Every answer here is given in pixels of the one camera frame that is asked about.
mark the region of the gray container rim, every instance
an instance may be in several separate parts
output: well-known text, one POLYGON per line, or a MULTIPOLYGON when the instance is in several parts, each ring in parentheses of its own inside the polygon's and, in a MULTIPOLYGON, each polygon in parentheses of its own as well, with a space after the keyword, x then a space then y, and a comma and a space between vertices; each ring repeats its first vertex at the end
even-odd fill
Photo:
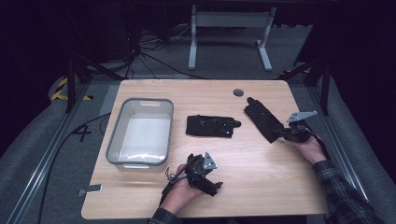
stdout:
POLYGON ((171 141, 172 122, 173 122, 173 114, 174 114, 174 108, 175 108, 173 102, 171 100, 169 100, 169 99, 164 99, 164 98, 134 98, 134 97, 133 98, 128 98, 124 102, 122 102, 122 105, 121 105, 121 108, 120 108, 120 112, 119 112, 119 114, 117 116, 117 120, 116 120, 116 123, 115 123, 116 125, 120 121, 120 116, 121 116, 122 109, 130 101, 165 101, 165 102, 168 102, 169 104, 172 105, 171 125, 169 127, 169 138, 168 138, 168 150, 166 151, 165 159, 162 160, 162 161, 159 161, 159 162, 155 162, 155 163, 153 163, 153 162, 143 162, 143 161, 131 162, 131 161, 112 161, 112 160, 110 160, 109 157, 108 157, 108 151, 110 150, 110 146, 111 146, 111 143, 113 141, 114 134, 116 132, 116 128, 114 128, 113 132, 111 133, 110 140, 108 141, 108 145, 107 145, 107 149, 106 149, 106 159, 107 159, 107 161, 110 162, 111 164, 115 164, 115 165, 141 164, 141 165, 159 166, 159 165, 165 163, 166 160, 168 159, 169 146, 170 146, 170 141, 171 141))

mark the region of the yellow and black striped tape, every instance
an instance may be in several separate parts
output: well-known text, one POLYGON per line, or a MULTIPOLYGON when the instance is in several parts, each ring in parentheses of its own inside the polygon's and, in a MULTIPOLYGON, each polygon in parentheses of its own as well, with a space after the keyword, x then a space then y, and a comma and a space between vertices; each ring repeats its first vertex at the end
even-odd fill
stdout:
MULTIPOLYGON (((67 83, 67 77, 64 77, 61 82, 59 83, 58 87, 56 88, 55 93, 53 93, 52 97, 50 98, 51 100, 68 100, 67 95, 62 95, 62 90, 64 89, 64 86, 67 83)), ((92 95, 86 95, 84 96, 83 100, 93 100, 92 95)))

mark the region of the plaid sleeve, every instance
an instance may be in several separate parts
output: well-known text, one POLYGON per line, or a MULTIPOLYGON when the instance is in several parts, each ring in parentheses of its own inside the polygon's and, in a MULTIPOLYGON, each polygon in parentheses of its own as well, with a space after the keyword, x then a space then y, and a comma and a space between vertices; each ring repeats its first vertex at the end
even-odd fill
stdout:
POLYGON ((157 208, 148 224, 181 224, 181 219, 163 208, 157 208))
POLYGON ((331 161, 317 162, 313 168, 326 191, 331 215, 327 223, 384 223, 358 191, 338 173, 331 161))

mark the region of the small round object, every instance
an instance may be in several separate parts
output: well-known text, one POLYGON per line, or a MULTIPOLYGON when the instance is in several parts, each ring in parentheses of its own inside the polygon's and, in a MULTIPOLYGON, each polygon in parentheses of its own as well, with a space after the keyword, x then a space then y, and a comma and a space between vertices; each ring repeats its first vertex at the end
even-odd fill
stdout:
POLYGON ((240 90, 240 89, 235 89, 235 90, 233 90, 233 94, 235 96, 241 97, 241 96, 244 95, 244 92, 242 90, 240 90))

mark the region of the white table leg frame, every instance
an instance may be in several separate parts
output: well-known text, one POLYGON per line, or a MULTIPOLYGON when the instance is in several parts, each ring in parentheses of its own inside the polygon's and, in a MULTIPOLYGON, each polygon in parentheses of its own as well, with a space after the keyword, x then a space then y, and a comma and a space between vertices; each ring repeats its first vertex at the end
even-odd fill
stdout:
POLYGON ((197 54, 197 27, 252 27, 264 29, 262 39, 257 41, 257 46, 260 55, 262 56, 262 63, 265 71, 271 71, 272 66, 265 50, 265 44, 271 30, 275 12, 275 7, 272 7, 269 12, 208 12, 197 11, 196 6, 192 6, 189 69, 195 69, 197 54))

